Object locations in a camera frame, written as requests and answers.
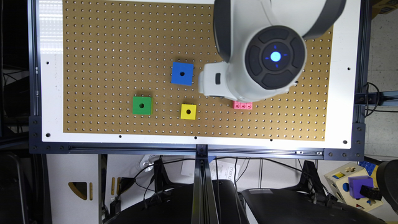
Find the cable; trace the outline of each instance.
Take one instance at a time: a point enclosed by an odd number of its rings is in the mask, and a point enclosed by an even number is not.
[[[376,104],[375,104],[374,108],[372,110],[370,110],[371,111],[370,113],[369,113],[369,100],[368,100],[369,99],[369,85],[372,85],[377,90]],[[366,112],[365,112],[365,118],[370,116],[371,114],[373,114],[373,112],[375,112],[377,106],[379,105],[379,101],[380,101],[380,90],[379,90],[379,88],[375,84],[367,82],[367,85],[366,85]]]
[[[300,159],[297,159],[297,160],[298,160],[298,164],[300,164],[301,170],[303,170],[303,166],[301,165]]]
[[[217,196],[218,196],[218,221],[221,223],[221,201],[220,201],[220,183],[218,181],[218,164],[216,160],[216,176],[217,176]]]
[[[25,70],[20,70],[20,71],[17,71],[17,72],[9,72],[9,73],[4,73],[4,72],[3,72],[3,75],[12,75],[12,74],[16,74],[16,73],[20,73],[20,72],[24,72],[24,71],[27,71],[27,69],[25,69]]]
[[[239,206],[238,206],[238,186],[236,185],[236,164],[238,163],[238,158],[235,160],[235,175],[234,175],[234,182],[235,182],[235,202],[236,202],[236,209],[238,210],[238,217],[239,217],[239,223],[242,224],[241,220],[241,214],[239,212]]]
[[[239,179],[243,176],[243,174],[246,172],[246,170],[248,169],[249,166],[249,162],[250,162],[250,158],[248,159],[248,163],[246,164],[246,168],[244,168],[244,171],[242,172],[242,174],[238,177],[238,179],[236,180],[237,182],[239,181]]]
[[[12,73],[3,73],[3,75],[7,75],[8,77],[12,78],[13,80],[18,81],[18,79],[10,76],[10,74],[12,74]]]
[[[260,188],[262,184],[262,159],[260,160]]]
[[[231,157],[231,156],[224,156],[224,157],[220,157],[220,158],[218,158],[218,159],[235,159],[235,158],[238,158],[238,159],[245,159],[245,158],[241,158],[241,157]],[[264,160],[267,160],[267,161],[270,161],[270,162],[274,162],[274,163],[279,164],[279,165],[282,165],[282,166],[289,167],[289,168],[291,168],[291,169],[293,169],[293,170],[297,170],[297,171],[299,171],[299,172],[302,172],[303,174],[305,174],[305,175],[307,175],[307,176],[309,176],[309,177],[312,177],[312,175],[310,175],[309,173],[307,173],[307,172],[305,172],[305,171],[303,171],[303,170],[300,170],[300,169],[298,169],[298,168],[296,168],[296,167],[292,167],[292,166],[290,166],[290,165],[284,164],[284,163],[282,163],[282,162],[274,161],[274,160],[272,160],[272,159],[267,159],[267,158],[251,158],[251,159],[264,159]],[[327,192],[328,200],[330,201],[331,198],[330,198],[329,190],[323,185],[323,183],[320,183],[320,184],[321,184],[320,187],[323,187],[323,188],[325,189],[325,191]]]
[[[154,180],[155,180],[155,179],[154,179],[154,176],[152,176],[152,178],[150,179],[150,182],[149,182],[149,184],[148,184],[148,187],[145,189],[145,192],[144,192],[144,199],[143,199],[143,202],[144,202],[145,208],[148,208],[147,202],[145,201],[145,194],[147,193],[149,186],[153,183]]]
[[[195,160],[195,159],[178,159],[176,161],[161,162],[159,165],[161,165],[161,164],[163,164],[163,165],[164,164],[171,164],[171,163],[174,163],[174,162],[181,162],[181,161],[187,161],[187,160]],[[158,165],[158,164],[151,164],[151,165],[146,166],[145,168],[141,169],[133,178],[137,180],[138,175],[140,175],[142,172],[144,172],[148,167],[155,166],[155,165]],[[119,200],[120,195],[121,194],[116,196],[116,200]]]
[[[136,181],[136,184],[137,184],[138,187],[143,188],[143,189],[146,189],[146,187],[143,187],[143,186],[139,185],[137,181]]]
[[[373,112],[387,112],[387,113],[398,113],[398,111],[384,111],[384,110],[371,110]]]

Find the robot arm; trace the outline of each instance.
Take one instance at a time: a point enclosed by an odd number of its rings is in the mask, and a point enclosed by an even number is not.
[[[344,5],[345,0],[216,0],[215,39],[224,62],[205,65],[200,93],[252,102],[287,92],[305,65],[303,37],[321,36]]]

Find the pegboard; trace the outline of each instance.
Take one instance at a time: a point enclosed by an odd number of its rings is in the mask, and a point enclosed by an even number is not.
[[[332,29],[306,41],[296,86],[234,110],[198,92],[206,63],[220,62],[213,5],[63,2],[63,132],[325,140]],[[171,84],[172,63],[194,64],[192,86]],[[134,115],[133,96],[153,97],[153,114]],[[196,120],[180,119],[197,105]]]

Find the desk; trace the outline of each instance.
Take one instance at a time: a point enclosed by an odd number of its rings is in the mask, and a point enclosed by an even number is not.
[[[200,2],[206,3],[211,4],[212,1]],[[369,33],[366,31],[370,21],[367,7],[366,1],[348,1],[333,27],[325,140],[303,141],[270,137],[253,139],[137,134],[123,134],[121,138],[120,134],[65,132],[63,2],[30,2],[30,128],[33,130],[30,134],[30,151],[194,155],[196,144],[207,144],[210,155],[361,160],[365,133],[363,108],[354,107],[353,101],[354,93],[362,92],[367,79]]]

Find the pink lego brick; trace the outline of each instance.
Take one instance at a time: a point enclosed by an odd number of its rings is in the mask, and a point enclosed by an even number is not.
[[[241,109],[241,102],[233,101],[233,107],[234,109]]]
[[[253,108],[253,103],[246,103],[246,109],[251,110]]]

